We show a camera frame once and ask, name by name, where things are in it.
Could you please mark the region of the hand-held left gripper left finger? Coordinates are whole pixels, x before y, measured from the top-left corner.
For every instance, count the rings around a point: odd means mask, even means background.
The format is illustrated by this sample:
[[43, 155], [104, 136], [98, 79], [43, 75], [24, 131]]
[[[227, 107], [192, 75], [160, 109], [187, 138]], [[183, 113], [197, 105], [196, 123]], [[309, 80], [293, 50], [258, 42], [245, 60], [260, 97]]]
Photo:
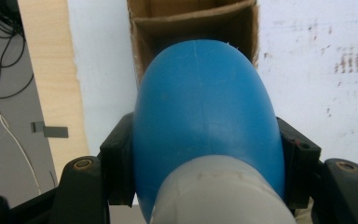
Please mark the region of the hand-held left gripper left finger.
[[132, 156], [133, 114], [121, 118], [100, 145], [99, 158], [110, 205], [132, 206], [135, 195]]

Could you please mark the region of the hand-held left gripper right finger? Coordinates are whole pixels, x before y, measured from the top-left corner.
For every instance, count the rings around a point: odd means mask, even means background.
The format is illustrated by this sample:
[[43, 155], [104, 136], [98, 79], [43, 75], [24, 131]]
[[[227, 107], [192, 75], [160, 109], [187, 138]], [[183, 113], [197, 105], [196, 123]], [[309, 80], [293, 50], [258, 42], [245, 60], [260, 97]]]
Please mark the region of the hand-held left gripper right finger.
[[277, 118], [285, 165], [283, 200], [290, 210], [307, 208], [311, 173], [319, 163], [321, 148], [281, 118]]

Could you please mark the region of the blue bottle with white cap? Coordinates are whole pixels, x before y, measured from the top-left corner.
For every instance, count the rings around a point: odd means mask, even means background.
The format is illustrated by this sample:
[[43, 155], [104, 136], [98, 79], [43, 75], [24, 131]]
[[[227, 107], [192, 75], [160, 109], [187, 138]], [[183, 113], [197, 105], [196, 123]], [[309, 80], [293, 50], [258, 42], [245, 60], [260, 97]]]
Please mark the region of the blue bottle with white cap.
[[147, 224], [296, 224], [268, 92], [228, 43], [185, 41], [152, 61], [132, 145]]

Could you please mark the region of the blue cardboard box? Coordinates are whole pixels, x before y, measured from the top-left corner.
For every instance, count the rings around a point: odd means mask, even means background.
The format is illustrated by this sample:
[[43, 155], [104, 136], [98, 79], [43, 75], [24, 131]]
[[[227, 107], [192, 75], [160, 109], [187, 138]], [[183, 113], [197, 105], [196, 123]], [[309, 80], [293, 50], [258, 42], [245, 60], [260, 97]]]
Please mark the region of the blue cardboard box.
[[127, 0], [136, 81], [172, 44], [213, 39], [238, 49], [257, 64], [257, 0]]

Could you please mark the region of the grey tape strip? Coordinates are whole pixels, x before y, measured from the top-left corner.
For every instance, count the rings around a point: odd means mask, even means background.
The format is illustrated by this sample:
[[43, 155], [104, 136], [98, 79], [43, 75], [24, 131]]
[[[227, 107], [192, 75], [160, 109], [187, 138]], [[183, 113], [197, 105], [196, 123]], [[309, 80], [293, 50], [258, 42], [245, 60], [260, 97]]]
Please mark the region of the grey tape strip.
[[31, 123], [32, 133], [42, 133], [46, 138], [68, 138], [67, 127], [47, 126], [44, 121]]

